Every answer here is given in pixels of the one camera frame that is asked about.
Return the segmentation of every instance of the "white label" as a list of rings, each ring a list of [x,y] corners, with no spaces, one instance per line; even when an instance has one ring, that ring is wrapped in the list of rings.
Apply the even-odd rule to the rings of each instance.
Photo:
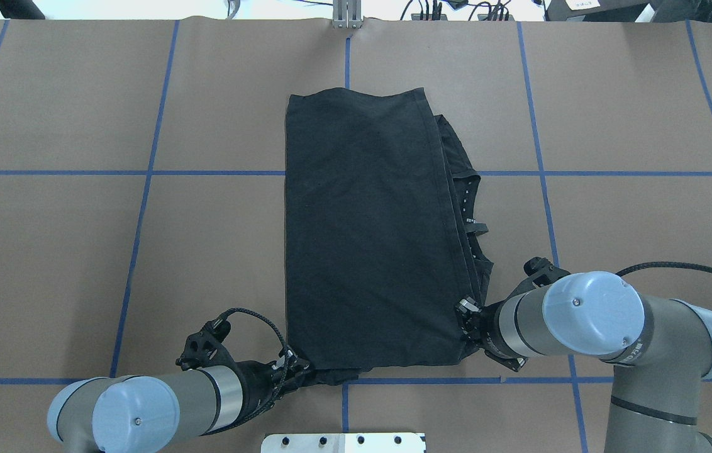
[[[580,9],[599,8],[599,0],[565,0],[572,11]]]

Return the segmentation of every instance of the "white mounting plate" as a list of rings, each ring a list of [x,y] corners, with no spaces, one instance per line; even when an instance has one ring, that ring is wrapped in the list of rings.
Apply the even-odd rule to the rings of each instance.
[[[261,442],[261,453],[425,452],[426,435],[423,433],[308,433],[307,435],[268,435],[267,438]]]

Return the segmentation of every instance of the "robotic arm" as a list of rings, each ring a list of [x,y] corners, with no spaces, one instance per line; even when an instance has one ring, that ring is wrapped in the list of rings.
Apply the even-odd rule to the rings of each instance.
[[[701,379],[712,378],[712,311],[640,294],[609,272],[569,274],[543,258],[525,271],[529,278],[505,301],[457,304],[470,341],[514,371],[540,355],[584,354],[614,364],[605,453],[712,453],[712,436],[696,430]],[[223,341],[234,312],[275,330],[277,361],[233,360]],[[312,364],[277,327],[244,309],[190,335],[177,365],[183,372],[69,385],[49,408],[49,432],[66,453],[154,453],[237,427],[314,382]]]

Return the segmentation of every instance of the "white bracket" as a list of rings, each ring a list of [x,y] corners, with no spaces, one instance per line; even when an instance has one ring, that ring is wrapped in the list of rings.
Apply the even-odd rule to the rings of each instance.
[[[334,28],[362,28],[362,0],[333,0]]]
[[[425,453],[422,433],[268,435],[261,453]]]

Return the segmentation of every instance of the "black cloth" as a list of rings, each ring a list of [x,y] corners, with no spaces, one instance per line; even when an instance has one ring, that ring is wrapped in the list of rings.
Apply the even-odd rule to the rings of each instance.
[[[423,89],[292,96],[286,157],[287,340],[318,381],[475,352],[454,306],[483,303],[491,273],[480,177]]]

